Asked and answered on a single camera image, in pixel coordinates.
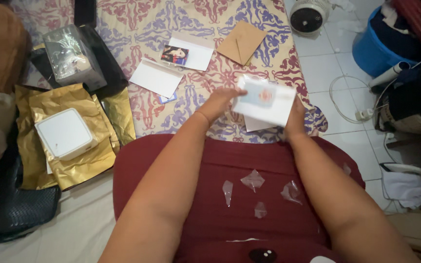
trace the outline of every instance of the white envelope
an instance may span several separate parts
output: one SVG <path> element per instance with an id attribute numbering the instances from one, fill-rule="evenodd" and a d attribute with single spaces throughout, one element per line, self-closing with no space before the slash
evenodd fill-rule
<path id="1" fill-rule="evenodd" d="M 143 57 L 129 81 L 171 98 L 182 78 L 183 73 Z"/>
<path id="2" fill-rule="evenodd" d="M 292 108 L 293 101 L 297 95 L 297 90 L 293 87 L 280 86 L 272 83 L 264 82 L 261 80 L 254 80 L 247 76 L 243 76 L 238 81 L 238 86 L 241 89 L 245 89 L 247 83 L 261 85 L 267 89 L 275 89 L 275 96 L 272 99 L 272 104 L 268 107 L 262 107 L 255 103 L 242 102 L 240 97 L 236 97 L 233 100 L 232 111 L 241 113 L 246 117 L 254 118 L 263 122 L 275 124 L 277 126 L 285 127 L 287 120 L 289 119 L 290 110 Z M 247 94 L 244 96 L 258 97 L 258 94 Z M 256 129 L 262 126 L 261 123 L 257 123 Z"/>
<path id="3" fill-rule="evenodd" d="M 215 43 L 207 39 L 173 31 L 168 45 L 190 50 L 183 67 L 206 71 L 214 52 Z"/>
<path id="4" fill-rule="evenodd" d="M 277 127 L 277 125 L 275 124 L 263 122 L 249 116 L 243 115 L 243 117 L 245 118 L 245 126 L 246 126 L 247 132 L 259 131 L 259 130 Z"/>

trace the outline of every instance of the electric fan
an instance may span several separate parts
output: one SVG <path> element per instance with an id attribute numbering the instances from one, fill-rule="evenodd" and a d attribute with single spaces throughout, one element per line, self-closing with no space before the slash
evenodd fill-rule
<path id="1" fill-rule="evenodd" d="M 329 0 L 298 0 L 290 11 L 290 25 L 302 36 L 318 34 L 331 7 Z"/>

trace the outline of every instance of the brown envelope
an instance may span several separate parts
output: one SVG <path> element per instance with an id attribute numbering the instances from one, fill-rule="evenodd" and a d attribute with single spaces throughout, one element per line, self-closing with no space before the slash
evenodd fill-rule
<path id="1" fill-rule="evenodd" d="M 267 32 L 240 20 L 219 45 L 217 52 L 243 66 L 249 62 L 266 35 Z"/>

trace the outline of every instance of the bed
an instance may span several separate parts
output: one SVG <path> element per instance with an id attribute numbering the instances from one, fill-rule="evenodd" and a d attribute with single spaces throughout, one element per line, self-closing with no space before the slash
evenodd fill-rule
<path id="1" fill-rule="evenodd" d="M 73 1 L 13 0 L 12 6 L 32 36 L 34 46 L 42 43 L 42 34 L 73 23 Z M 241 67 L 214 51 L 207 71 L 180 68 L 184 77 L 175 101 L 160 104 L 157 94 L 131 84 L 128 90 L 138 137 L 176 132 L 215 88 L 235 87 L 242 74 L 296 87 L 307 108 L 308 133 L 327 129 L 322 112 L 310 104 L 281 0 L 98 0 L 97 16 L 96 29 L 128 78 L 142 57 L 158 60 L 174 30 L 212 39 L 216 47 L 239 20 L 268 32 L 249 66 Z M 48 87 L 34 67 L 30 69 L 27 83 Z M 208 136 L 267 143 L 281 140 L 282 133 L 281 128 L 247 132 L 243 116 L 227 111 L 214 123 Z"/>
<path id="2" fill-rule="evenodd" d="M 42 43 L 42 34 L 73 23 L 72 0 L 13 0 L 11 6 L 32 36 L 33 46 Z M 212 39 L 216 47 L 239 20 L 268 32 L 249 66 L 241 67 L 214 51 L 207 71 L 181 68 L 184 78 L 175 101 L 162 105 L 155 93 L 131 84 L 128 91 L 138 137 L 176 132 L 215 88 L 235 87 L 242 74 L 296 87 L 307 108 L 308 133 L 327 129 L 322 112 L 310 104 L 281 0 L 98 0 L 97 16 L 96 29 L 128 78 L 141 57 L 158 59 L 173 30 Z M 49 88 L 33 66 L 27 84 Z M 283 129 L 247 132 L 243 116 L 228 111 L 208 136 L 270 143 L 283 139 Z M 96 262 L 114 225 L 112 176 L 107 171 L 63 192 L 59 214 L 51 222 L 23 239 L 0 244 L 0 262 Z"/>

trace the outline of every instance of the patterned bedsheet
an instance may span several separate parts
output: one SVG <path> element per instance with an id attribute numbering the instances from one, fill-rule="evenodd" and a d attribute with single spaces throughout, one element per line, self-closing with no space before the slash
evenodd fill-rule
<path id="1" fill-rule="evenodd" d="M 42 34 L 73 23 L 73 0 L 13 0 L 12 7 L 34 46 L 42 43 Z M 242 74 L 296 87 L 307 108 L 308 133 L 327 129 L 322 112 L 310 104 L 282 0 L 97 0 L 97 16 L 96 29 L 128 78 L 141 57 L 159 59 L 174 30 L 212 39 L 216 48 L 240 20 L 268 32 L 249 66 L 241 67 L 214 51 L 205 72 L 178 67 L 184 77 L 176 91 L 177 100 L 160 104 L 157 94 L 131 84 L 128 90 L 138 137 L 176 132 L 215 88 L 235 87 Z M 27 84 L 48 87 L 33 66 Z M 243 116 L 227 111 L 208 136 L 269 143 L 280 141 L 283 129 L 247 132 Z"/>

